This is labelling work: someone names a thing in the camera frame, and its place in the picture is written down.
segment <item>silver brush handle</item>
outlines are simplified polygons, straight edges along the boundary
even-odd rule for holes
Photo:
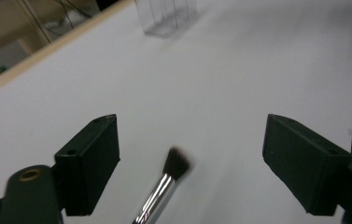
[[[163,174],[133,224],[154,223],[160,212],[170,199],[176,186],[176,181],[168,174]]]

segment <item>white table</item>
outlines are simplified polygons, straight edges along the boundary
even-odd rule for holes
[[[134,5],[0,89],[0,197],[91,119],[118,115],[121,162],[91,217],[132,223],[167,150],[195,160],[158,223],[339,223],[312,217],[263,162],[269,113],[347,150],[352,132],[352,1],[201,0],[168,39],[142,34]]]

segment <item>floor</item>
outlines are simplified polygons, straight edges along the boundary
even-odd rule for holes
[[[96,2],[90,1],[90,3],[83,7],[75,7],[73,10],[69,10],[66,15],[64,14],[64,16],[57,21],[43,24],[43,28],[48,31],[48,34],[53,40],[56,40],[71,31],[73,27],[78,27],[81,23],[98,13],[100,13],[100,10]],[[0,72],[16,65],[28,56],[29,55],[24,52],[17,41],[9,43],[7,46],[0,49]]]

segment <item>makeup brush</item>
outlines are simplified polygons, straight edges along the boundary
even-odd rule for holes
[[[133,224],[154,223],[176,189],[177,180],[189,169],[190,163],[181,149],[178,147],[170,148],[163,167],[162,177],[149,194],[147,201]]]

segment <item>cable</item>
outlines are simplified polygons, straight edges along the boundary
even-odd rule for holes
[[[33,16],[33,19],[35,21],[35,23],[38,25],[39,29],[42,31],[42,34],[44,34],[45,38],[47,38],[48,42],[50,42],[49,37],[47,36],[47,34],[45,33],[44,29],[42,29],[41,23],[38,21],[38,19],[34,16],[33,11],[27,6],[26,2],[23,0],[22,1],[24,3],[24,6],[27,8],[27,10],[30,12],[30,14]]]
[[[68,16],[67,8],[65,8],[65,5],[64,5],[64,3],[63,3],[62,0],[59,0],[59,2],[60,2],[60,4],[61,4],[62,7],[63,7],[65,17],[66,17],[66,18],[68,19],[68,21],[70,22],[71,29],[74,29],[74,25],[73,25],[73,23],[71,22],[70,17]]]
[[[61,4],[59,1],[60,0],[54,0],[56,3],[58,3],[58,4]],[[92,17],[92,15],[89,15],[88,13],[86,13],[86,12],[84,12],[84,11],[82,11],[81,9],[79,9],[78,7],[76,7],[76,5],[74,5],[72,2],[70,2],[69,0],[66,0],[67,1],[67,3],[68,3],[68,5],[70,5],[70,6],[68,6],[68,5],[66,5],[66,4],[64,4],[66,7],[68,7],[68,8],[71,8],[71,9],[75,9],[79,14],[81,14],[82,16],[84,16],[84,17],[86,17],[86,18],[88,18],[88,19],[90,19],[91,17]]]
[[[59,33],[55,32],[55,31],[53,31],[52,29],[50,29],[50,28],[48,28],[48,27],[46,27],[46,26],[44,26],[44,28],[47,29],[47,31],[53,33],[54,35],[62,36],[61,34],[59,34]]]
[[[90,19],[92,16],[89,15],[88,13],[85,13],[84,11],[80,10],[78,7],[76,7],[73,3],[71,3],[69,0],[65,0],[67,1],[68,4],[70,4],[76,11],[78,11],[82,16]]]

